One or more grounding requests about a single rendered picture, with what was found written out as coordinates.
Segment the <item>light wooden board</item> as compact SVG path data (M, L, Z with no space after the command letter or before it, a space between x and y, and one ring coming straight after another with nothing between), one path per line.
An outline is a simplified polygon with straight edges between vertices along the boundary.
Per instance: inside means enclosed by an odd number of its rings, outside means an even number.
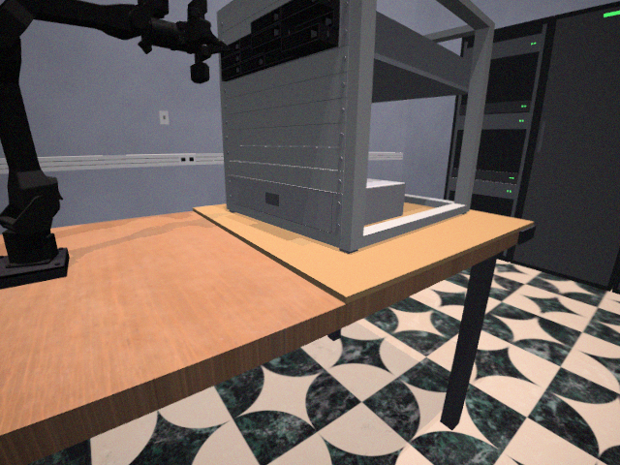
M226 204L193 211L345 304L534 226L533 221L470 210L347 254L229 212Z

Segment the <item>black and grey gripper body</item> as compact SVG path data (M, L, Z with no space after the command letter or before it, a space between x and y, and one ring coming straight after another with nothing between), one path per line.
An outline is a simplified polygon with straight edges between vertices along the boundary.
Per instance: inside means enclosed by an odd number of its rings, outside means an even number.
M202 10L204 14L207 13L207 0L192 0L188 4L188 8L194 7ZM183 29L178 27L178 22L171 23L173 30L173 39L170 50L184 51L189 54L195 54L195 64L191 67L191 81L194 83L204 83L209 81L209 67L206 63L202 63L202 60L208 57L208 46L201 46L200 50L193 50L187 48L181 44L179 37L183 37Z

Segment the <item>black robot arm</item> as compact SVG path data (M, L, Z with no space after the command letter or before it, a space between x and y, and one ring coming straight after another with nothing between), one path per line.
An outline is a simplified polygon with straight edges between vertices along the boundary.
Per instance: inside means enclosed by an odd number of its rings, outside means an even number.
M138 0L137 5L5 0L0 5L0 140L9 167L9 204L0 213L0 225L7 229L2 232L10 261L6 268L49 264L59 254L50 229L63 200L57 178L45 176L40 168L22 100L21 34L33 19L70 24L121 40L141 36L138 46L148 54L152 46L171 48L172 25L162 20L168 13L169 0ZM198 8L188 8L187 14L187 21L178 21L183 29L179 41L200 50L211 42L211 23Z

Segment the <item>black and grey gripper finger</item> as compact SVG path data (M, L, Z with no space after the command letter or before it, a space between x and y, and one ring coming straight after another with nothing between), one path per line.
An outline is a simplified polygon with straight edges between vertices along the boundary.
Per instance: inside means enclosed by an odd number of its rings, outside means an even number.
M211 54L221 53L221 52L226 52L226 51L230 51L231 50L230 48L227 48L227 47L213 46L211 44L209 44L207 46L208 46L208 57L204 58L203 61L208 59L208 58L210 58Z
M212 32L211 32L211 42L210 44L212 44L213 46L217 46L217 47L227 47L230 48L229 46L227 46L225 43L223 43L222 41L220 41L218 38L216 38Z

